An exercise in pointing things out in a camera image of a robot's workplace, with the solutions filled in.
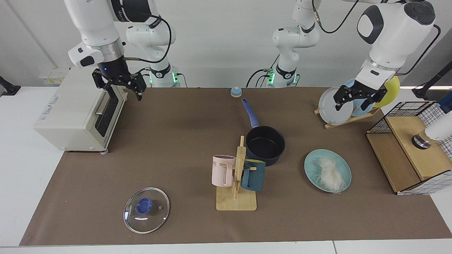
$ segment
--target white table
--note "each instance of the white table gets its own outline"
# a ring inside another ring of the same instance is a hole
[[[33,124],[57,88],[22,87],[16,96],[0,98],[0,248],[1,253],[451,253],[452,240],[362,240],[186,245],[95,245],[17,247],[63,154]],[[402,90],[397,101],[414,101]],[[393,105],[383,109],[386,113]],[[452,228],[452,188],[432,195]]]

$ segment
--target mug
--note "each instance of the mug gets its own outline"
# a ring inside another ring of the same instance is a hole
[[[265,162],[261,160],[245,160],[241,187],[250,191],[260,191],[264,185]]]
[[[212,163],[212,184],[218,187],[230,187],[234,183],[233,168],[235,157],[214,155]]]

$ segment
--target saucepan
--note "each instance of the saucepan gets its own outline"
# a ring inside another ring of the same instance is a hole
[[[275,128],[259,125],[259,121],[248,100],[243,98],[242,103],[250,117],[252,127],[245,138],[247,157],[265,161],[266,166],[275,164],[286,148],[286,141],[283,135]]]

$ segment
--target light blue plate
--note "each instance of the light blue plate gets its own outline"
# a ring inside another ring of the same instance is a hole
[[[353,85],[354,83],[355,83],[355,79],[352,79],[352,80],[347,81],[347,82],[345,83],[345,86],[346,86],[346,87],[352,87],[352,85]],[[367,107],[366,110],[362,110],[362,109],[361,109],[361,104],[362,104],[365,100],[366,100],[366,99],[356,99],[356,100],[353,100],[353,109],[354,109],[355,111],[352,113],[352,117],[359,117],[359,116],[365,115],[365,114],[369,113],[369,112],[372,110],[373,106],[375,106],[375,103],[372,103],[372,104],[370,104],[370,105]]]
[[[344,191],[346,188],[350,186],[350,183],[352,182],[352,172],[350,171],[350,167],[348,166],[347,162],[345,162],[341,156],[330,150],[317,149],[310,152],[308,156],[306,156],[305,159],[306,176],[311,181],[311,183],[315,185],[317,188],[326,192],[333,193],[332,191],[325,188],[319,180],[320,166],[316,163],[316,160],[318,158],[324,157],[330,157],[336,162],[336,168],[345,182],[345,188],[340,190],[340,192]]]

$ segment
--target wooden box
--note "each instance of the wooden box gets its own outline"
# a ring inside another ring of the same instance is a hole
[[[421,150],[411,138],[444,112],[433,102],[399,103],[371,130],[369,140],[398,195],[430,194],[452,185],[452,139]]]

